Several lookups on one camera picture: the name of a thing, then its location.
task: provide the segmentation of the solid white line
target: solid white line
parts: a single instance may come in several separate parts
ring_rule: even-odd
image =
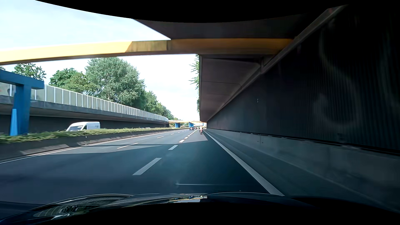
[[[170,149],[168,150],[173,150],[174,148],[176,148],[177,145],[172,146]]]
[[[274,187],[270,182],[263,178],[258,172],[251,168],[247,163],[245,163],[241,158],[231,152],[227,147],[221,144],[219,141],[215,140],[213,136],[207,133],[219,146],[221,146],[228,154],[232,156],[254,179],[256,179],[270,194],[285,196],[276,187]]]
[[[131,145],[136,145],[136,144],[138,144],[138,143],[134,143],[134,144],[130,144],[130,145],[126,145],[126,146],[122,146],[122,147],[119,147],[119,148],[117,148],[117,149],[125,148],[125,147],[131,146]]]
[[[158,162],[161,158],[155,158],[153,161],[147,163],[144,167],[142,167],[140,170],[136,171],[136,173],[132,175],[142,175],[146,170],[148,170],[152,165],[154,165],[156,162]]]
[[[171,133],[171,132],[176,132],[176,131],[167,131],[167,132],[164,132],[164,133],[156,133],[156,134],[151,134],[151,135],[160,135],[160,134]],[[123,138],[123,139],[118,139],[118,140],[113,140],[113,141],[101,142],[101,143],[92,144],[92,145],[82,145],[80,147],[76,147],[76,148],[72,148],[72,149],[80,149],[80,148],[83,148],[83,147],[88,147],[88,146],[93,146],[93,145],[101,145],[101,144],[106,144],[106,143],[110,143],[110,142],[114,142],[114,141],[124,141],[124,140],[128,140],[128,139],[133,139],[133,138],[138,138],[138,137],[146,137],[146,136],[151,136],[151,135],[141,135],[141,136],[136,136],[136,137],[128,137],[128,138]],[[33,155],[33,156],[29,156],[29,157],[22,158],[22,159],[28,159],[28,158],[32,158],[32,157],[36,157],[36,156],[41,156],[41,155],[48,155],[48,154],[52,154],[52,153],[59,153],[59,152],[68,151],[68,150],[72,150],[72,149],[63,149],[63,150],[55,151],[55,152],[49,152],[49,153]],[[17,160],[21,160],[21,159],[14,159],[14,160],[2,162],[0,164],[9,163],[9,162],[17,161]]]

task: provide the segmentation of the blue steel support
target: blue steel support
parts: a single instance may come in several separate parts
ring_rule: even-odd
[[[10,136],[18,135],[17,110],[11,111]]]
[[[18,135],[27,134],[29,131],[31,88],[44,89],[44,81],[0,70],[0,82],[16,86],[10,134],[15,135],[16,132]]]
[[[27,134],[29,130],[30,90],[29,85],[16,85],[13,109],[17,110],[19,135]]]

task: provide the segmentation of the distant overpass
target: distant overpass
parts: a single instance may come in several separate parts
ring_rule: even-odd
[[[168,123],[175,123],[175,127],[179,128],[181,123],[189,123],[189,127],[194,127],[195,123],[202,123],[202,125],[204,125],[204,123],[202,121],[198,121],[198,120],[168,120]]]

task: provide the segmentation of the tree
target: tree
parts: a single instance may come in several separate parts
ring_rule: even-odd
[[[194,63],[190,65],[192,68],[191,72],[196,72],[197,76],[193,77],[191,81],[191,84],[195,84],[196,87],[195,89],[197,90],[197,95],[200,95],[200,61],[199,61],[199,55],[196,54],[196,58],[194,59]],[[197,97],[197,112],[200,112],[200,97]]]
[[[112,102],[135,107],[145,87],[136,68],[118,57],[92,58],[85,70],[94,86],[89,95]]]
[[[32,77],[38,80],[43,80],[46,73],[43,71],[41,66],[36,66],[34,63],[18,63],[14,67],[14,73]]]
[[[95,86],[89,82],[86,74],[78,72],[74,68],[57,70],[50,78],[50,85],[82,94],[93,92]]]
[[[144,110],[150,113],[155,113],[164,117],[167,117],[169,120],[174,119],[171,111],[169,111],[163,104],[161,104],[157,100],[157,96],[152,91],[145,92],[146,105]]]

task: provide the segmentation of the van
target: van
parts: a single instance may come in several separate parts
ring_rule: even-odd
[[[67,131],[82,131],[100,129],[100,122],[78,122],[71,124]]]

